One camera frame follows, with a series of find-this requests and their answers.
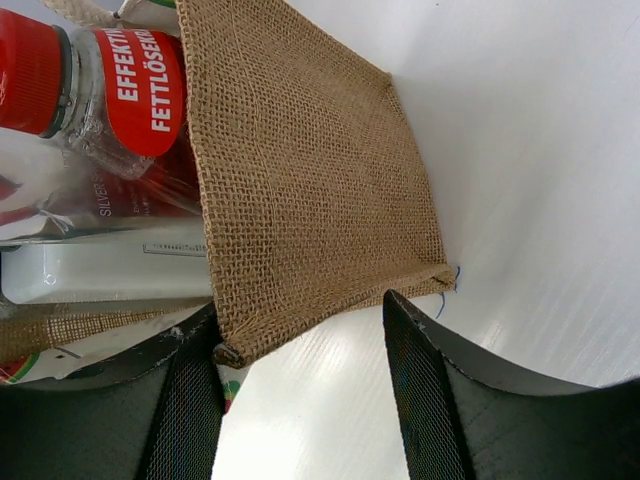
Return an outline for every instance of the bag handle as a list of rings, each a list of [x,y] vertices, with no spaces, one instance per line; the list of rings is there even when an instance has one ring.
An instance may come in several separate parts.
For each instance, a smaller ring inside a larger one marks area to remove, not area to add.
[[[92,0],[40,0],[46,7],[83,27],[117,27],[120,19]]]

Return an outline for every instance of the bottle label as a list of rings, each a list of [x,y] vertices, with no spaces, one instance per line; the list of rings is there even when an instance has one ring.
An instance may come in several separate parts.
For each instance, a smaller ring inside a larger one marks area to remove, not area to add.
[[[184,124],[185,87],[180,44],[148,30],[93,30],[105,76],[109,122],[130,151],[158,157]]]
[[[95,169],[89,178],[89,195],[83,207],[96,218],[132,217],[187,217],[193,215],[180,208],[150,196],[143,181],[128,181],[110,172]]]

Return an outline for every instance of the jute bag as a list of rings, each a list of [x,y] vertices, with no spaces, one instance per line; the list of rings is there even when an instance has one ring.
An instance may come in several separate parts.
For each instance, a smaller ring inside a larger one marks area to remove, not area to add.
[[[96,333],[130,323],[141,322],[165,313],[206,303],[205,299],[160,302],[146,309],[107,305],[78,304],[15,305],[0,294],[0,363],[66,345]]]
[[[391,76],[282,0],[175,5],[224,339],[215,360],[250,364],[389,288],[451,288]]]

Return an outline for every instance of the white container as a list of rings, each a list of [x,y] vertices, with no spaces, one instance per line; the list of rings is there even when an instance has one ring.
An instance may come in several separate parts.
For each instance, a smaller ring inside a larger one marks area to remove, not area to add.
[[[17,304],[212,296],[202,244],[24,245],[2,254],[2,292]]]

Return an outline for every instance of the red bottle cap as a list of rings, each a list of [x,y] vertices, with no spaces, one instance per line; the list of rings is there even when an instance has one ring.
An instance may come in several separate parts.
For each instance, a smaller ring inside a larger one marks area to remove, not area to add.
[[[0,9],[0,127],[44,133],[58,104],[61,70],[53,27]]]

